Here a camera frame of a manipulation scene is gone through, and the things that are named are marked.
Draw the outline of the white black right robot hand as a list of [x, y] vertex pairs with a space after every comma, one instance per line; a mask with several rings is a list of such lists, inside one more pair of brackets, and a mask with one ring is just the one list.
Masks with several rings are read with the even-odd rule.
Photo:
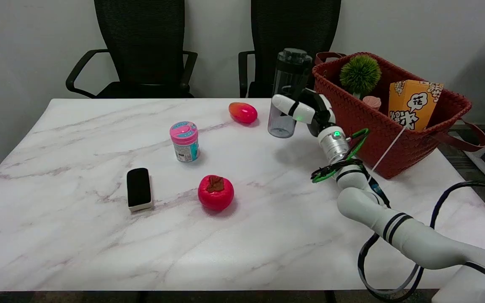
[[268, 132], [276, 138], [290, 138], [298, 122], [308, 125], [310, 134], [317, 137], [323, 129], [335, 126], [336, 118], [326, 96], [308, 88], [303, 89], [296, 99], [273, 95]]

